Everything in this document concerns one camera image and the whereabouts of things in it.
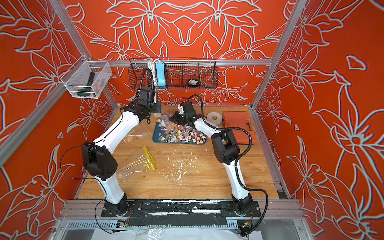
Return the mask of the candy ziploc bag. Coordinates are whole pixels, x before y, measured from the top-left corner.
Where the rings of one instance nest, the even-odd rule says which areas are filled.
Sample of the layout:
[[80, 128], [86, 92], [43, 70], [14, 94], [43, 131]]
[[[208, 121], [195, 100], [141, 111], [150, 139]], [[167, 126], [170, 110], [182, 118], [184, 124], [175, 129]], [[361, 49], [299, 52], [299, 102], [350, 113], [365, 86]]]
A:
[[133, 156], [123, 164], [119, 165], [117, 170], [118, 180], [125, 182], [136, 173], [142, 173], [156, 169], [155, 161], [146, 146], [143, 146]]
[[149, 138], [149, 129], [146, 124], [140, 123], [134, 127], [129, 133], [123, 138], [122, 144], [126, 145], [138, 140], [147, 140]]
[[157, 117], [157, 122], [163, 127], [173, 128], [176, 126], [175, 123], [171, 121], [171, 117], [173, 116], [174, 114], [171, 113], [161, 113]]

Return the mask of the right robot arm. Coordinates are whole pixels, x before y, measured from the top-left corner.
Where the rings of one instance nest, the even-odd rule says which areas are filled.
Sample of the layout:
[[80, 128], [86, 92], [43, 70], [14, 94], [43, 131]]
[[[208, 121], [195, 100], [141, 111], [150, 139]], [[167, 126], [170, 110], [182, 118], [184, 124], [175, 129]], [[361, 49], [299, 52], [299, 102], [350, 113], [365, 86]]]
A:
[[252, 195], [246, 190], [245, 181], [239, 166], [240, 147], [232, 130], [219, 128], [204, 115], [197, 114], [191, 102], [186, 101], [178, 105], [178, 111], [171, 117], [171, 121], [178, 125], [187, 125], [212, 141], [214, 154], [224, 166], [232, 189], [234, 211], [244, 215], [253, 205]]

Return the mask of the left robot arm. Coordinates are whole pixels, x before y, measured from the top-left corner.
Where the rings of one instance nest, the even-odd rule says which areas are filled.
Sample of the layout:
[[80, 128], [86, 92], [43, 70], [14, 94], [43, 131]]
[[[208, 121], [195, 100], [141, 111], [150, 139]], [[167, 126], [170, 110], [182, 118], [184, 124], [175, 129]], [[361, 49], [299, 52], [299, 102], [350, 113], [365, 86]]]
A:
[[98, 181], [105, 198], [105, 208], [113, 215], [128, 211], [127, 195], [117, 178], [118, 163], [113, 153], [126, 135], [142, 120], [150, 123], [151, 114], [161, 113], [161, 102], [154, 87], [141, 89], [132, 103], [120, 108], [121, 116], [92, 143], [82, 145], [84, 168]]

